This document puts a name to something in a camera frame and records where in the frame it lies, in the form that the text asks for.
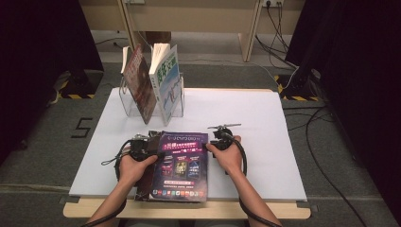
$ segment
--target clear plastic display stand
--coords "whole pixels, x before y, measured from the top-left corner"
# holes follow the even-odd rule
[[[183,87],[183,73],[180,73],[180,84],[181,84],[181,95],[179,97],[179,103],[177,104],[172,116],[173,117],[183,117],[184,103],[185,103],[185,95],[184,95],[184,87]],[[124,77],[121,77],[120,87],[119,87],[119,95],[121,102],[123,104],[123,108],[127,117],[140,116],[139,110],[136,106],[135,100],[132,97],[131,91],[127,86],[127,82]],[[162,117],[162,113],[160,111],[159,105],[156,104],[154,108],[153,116]]]

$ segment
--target purple magazine cover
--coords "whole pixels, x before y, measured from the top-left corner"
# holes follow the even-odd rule
[[[207,198],[207,133],[163,131],[150,201],[201,202]]]

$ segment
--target white tabletop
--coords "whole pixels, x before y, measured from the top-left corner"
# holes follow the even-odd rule
[[[286,119],[277,93],[267,90],[185,89],[183,117],[164,126],[161,116],[145,125],[140,115],[128,117],[114,88],[99,119],[71,196],[106,197],[116,185],[112,159],[125,141],[148,131],[207,132],[211,126],[240,123],[230,128],[241,135],[248,158],[248,179],[263,199],[306,201],[298,166],[288,137]],[[235,187],[209,153],[208,199],[237,199]]]

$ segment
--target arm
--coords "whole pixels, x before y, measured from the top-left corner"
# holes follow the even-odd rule
[[[235,136],[235,139],[239,142],[241,141],[239,136]],[[232,144],[225,150],[219,150],[211,144],[207,144],[206,147],[213,152],[213,154],[215,154],[216,158],[218,159],[218,163],[231,177],[235,188],[238,191],[238,195],[245,206],[259,217],[281,225],[280,221],[272,213],[270,208],[265,204],[246,176],[242,173],[242,157],[238,147],[235,144]],[[252,227],[265,226],[264,224],[250,217],[248,217],[248,221]]]
[[[130,155],[123,156],[120,163],[120,181],[106,200],[97,208],[91,218],[89,218],[88,223],[106,217],[116,211],[123,201],[127,199],[135,183],[141,179],[147,166],[151,165],[156,160],[156,155],[150,156],[142,162],[136,162]],[[97,226],[112,226],[113,222],[114,218],[98,224]]]

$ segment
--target person's right hand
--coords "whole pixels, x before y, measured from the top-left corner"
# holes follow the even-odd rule
[[[238,142],[241,142],[241,137],[236,135],[234,139]],[[233,143],[225,150],[219,150],[215,146],[210,143],[206,144],[208,150],[210,150],[215,157],[218,159],[218,163],[224,170],[232,176],[236,174],[238,171],[242,172],[241,164],[242,164],[242,156],[239,148]]]

